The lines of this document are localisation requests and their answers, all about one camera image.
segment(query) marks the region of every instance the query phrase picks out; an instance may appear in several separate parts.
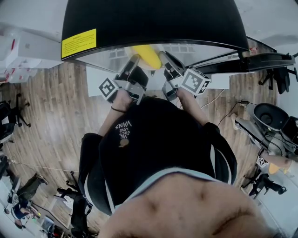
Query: hand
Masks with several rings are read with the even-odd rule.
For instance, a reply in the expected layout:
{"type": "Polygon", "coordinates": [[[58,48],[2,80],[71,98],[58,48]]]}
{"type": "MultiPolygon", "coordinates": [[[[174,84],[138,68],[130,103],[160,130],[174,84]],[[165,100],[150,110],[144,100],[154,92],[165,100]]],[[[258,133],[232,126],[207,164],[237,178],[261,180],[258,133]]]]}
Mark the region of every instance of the hand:
{"type": "Polygon", "coordinates": [[[126,112],[132,101],[133,99],[129,96],[129,93],[126,90],[119,89],[112,107],[114,109],[126,112]]]}
{"type": "Polygon", "coordinates": [[[182,100],[182,99],[187,99],[187,98],[194,98],[194,95],[191,94],[190,92],[188,92],[186,89],[184,88],[178,88],[177,92],[176,92],[177,97],[182,100]]]}

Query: white box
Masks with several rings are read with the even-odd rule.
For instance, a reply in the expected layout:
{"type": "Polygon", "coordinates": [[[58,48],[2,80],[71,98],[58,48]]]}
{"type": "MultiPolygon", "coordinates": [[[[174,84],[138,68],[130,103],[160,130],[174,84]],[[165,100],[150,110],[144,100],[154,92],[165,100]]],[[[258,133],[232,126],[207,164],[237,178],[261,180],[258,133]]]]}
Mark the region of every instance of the white box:
{"type": "Polygon", "coordinates": [[[26,83],[29,77],[34,77],[37,74],[37,69],[30,68],[14,68],[7,70],[7,83],[26,83]]]}
{"type": "Polygon", "coordinates": [[[52,68],[61,64],[61,44],[27,32],[20,32],[6,68],[52,68]]]}

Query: black t-shirt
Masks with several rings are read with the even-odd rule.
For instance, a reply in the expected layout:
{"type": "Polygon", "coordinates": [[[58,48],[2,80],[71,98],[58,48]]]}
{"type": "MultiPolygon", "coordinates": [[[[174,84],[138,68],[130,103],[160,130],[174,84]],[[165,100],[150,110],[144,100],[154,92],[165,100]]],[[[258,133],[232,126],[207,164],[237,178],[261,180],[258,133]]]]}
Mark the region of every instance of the black t-shirt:
{"type": "MultiPolygon", "coordinates": [[[[144,98],[139,106],[131,106],[99,141],[99,159],[90,168],[88,187],[101,184],[104,189],[105,181],[114,205],[122,204],[163,169],[190,169],[223,182],[228,182],[230,173],[231,183],[237,173],[235,156],[216,125],[201,126],[162,99],[144,98]],[[210,159],[211,147],[215,163],[210,159]]],[[[89,193],[92,198],[100,191],[89,189],[89,193]]]]}

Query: wooden floor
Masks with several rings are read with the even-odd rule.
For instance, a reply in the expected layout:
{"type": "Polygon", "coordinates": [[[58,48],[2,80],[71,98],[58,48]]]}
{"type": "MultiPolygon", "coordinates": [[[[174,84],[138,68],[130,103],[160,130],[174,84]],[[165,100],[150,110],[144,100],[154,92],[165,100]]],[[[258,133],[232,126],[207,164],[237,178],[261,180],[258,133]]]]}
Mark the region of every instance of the wooden floor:
{"type": "MultiPolygon", "coordinates": [[[[234,104],[241,100],[275,104],[276,91],[269,91],[268,86],[258,85],[258,80],[265,76],[266,72],[233,76],[230,90],[226,90],[214,103],[204,108],[209,120],[218,124],[234,104]]],[[[32,126],[15,128],[15,143],[4,146],[8,157],[16,162],[77,171],[83,135],[99,130],[110,107],[100,96],[88,96],[85,67],[64,63],[50,70],[41,70],[28,83],[20,86],[4,85],[1,91],[4,100],[12,100],[12,106],[15,105],[17,93],[22,93],[22,99],[31,104],[23,115],[32,126]]],[[[203,97],[197,99],[200,106],[212,101],[220,92],[221,90],[208,90],[203,97]]],[[[239,104],[233,112],[248,118],[239,104]]],[[[243,175],[255,164],[257,149],[243,132],[233,130],[229,117],[222,121],[219,128],[236,155],[238,172],[235,186],[239,187],[243,175]]],[[[69,172],[26,165],[12,165],[12,168],[16,174],[21,175],[23,183],[35,172],[44,175],[49,185],[42,185],[33,200],[46,208],[51,205],[56,189],[67,188],[65,180],[71,181],[69,172]]],[[[53,212],[60,220],[66,221],[68,218],[69,210],[63,209],[63,204],[60,204],[59,209],[53,209],[53,212]]],[[[88,226],[99,231],[107,219],[106,215],[94,208],[88,216],[88,226]]]]}

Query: yellow warning label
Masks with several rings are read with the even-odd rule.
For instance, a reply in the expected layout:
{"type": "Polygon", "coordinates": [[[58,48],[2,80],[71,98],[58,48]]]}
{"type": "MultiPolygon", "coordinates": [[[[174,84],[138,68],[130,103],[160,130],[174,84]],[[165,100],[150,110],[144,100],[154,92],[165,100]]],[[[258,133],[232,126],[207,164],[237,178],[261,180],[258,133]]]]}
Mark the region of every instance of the yellow warning label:
{"type": "Polygon", "coordinates": [[[96,29],[62,41],[62,58],[96,47],[96,29]]]}

